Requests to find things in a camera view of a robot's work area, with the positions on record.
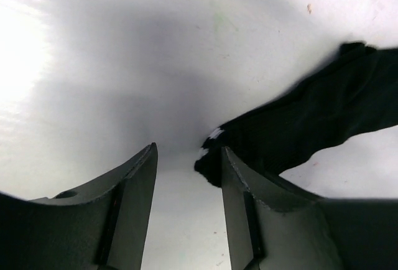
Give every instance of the dark cloth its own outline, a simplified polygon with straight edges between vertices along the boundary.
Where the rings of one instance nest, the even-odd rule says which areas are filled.
[[[290,93],[221,125],[195,170],[220,187],[228,146],[256,172],[279,175],[351,136],[397,124],[398,49],[343,44],[334,62]]]

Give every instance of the hole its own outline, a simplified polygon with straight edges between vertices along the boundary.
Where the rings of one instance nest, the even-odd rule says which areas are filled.
[[[68,198],[68,197],[74,197],[76,195],[77,195],[77,192],[72,191],[72,190],[67,190],[67,191],[61,192],[55,198]]]

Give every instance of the black fabric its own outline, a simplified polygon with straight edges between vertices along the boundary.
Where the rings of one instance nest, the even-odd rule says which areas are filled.
[[[220,126],[195,170],[220,187],[228,146],[258,173],[279,175],[351,136],[397,124],[398,49],[343,44],[333,63],[289,94]]]

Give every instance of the dark gray plastic part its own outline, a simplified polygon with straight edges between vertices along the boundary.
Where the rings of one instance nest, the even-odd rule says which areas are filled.
[[[398,269],[398,200],[319,197],[229,149],[222,189],[232,270]]]
[[[156,172],[152,144],[52,199],[0,193],[0,269],[140,269]]]

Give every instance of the white surface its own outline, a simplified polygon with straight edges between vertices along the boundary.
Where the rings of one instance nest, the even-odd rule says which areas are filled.
[[[0,190],[54,196],[156,141],[143,270],[230,269],[221,192],[192,171],[204,138],[283,93],[342,41],[397,46],[396,20],[398,0],[0,0]],[[344,188],[331,167],[298,183],[395,196],[394,155],[380,173],[385,157],[369,154],[383,144],[330,154],[373,165],[350,172]]]

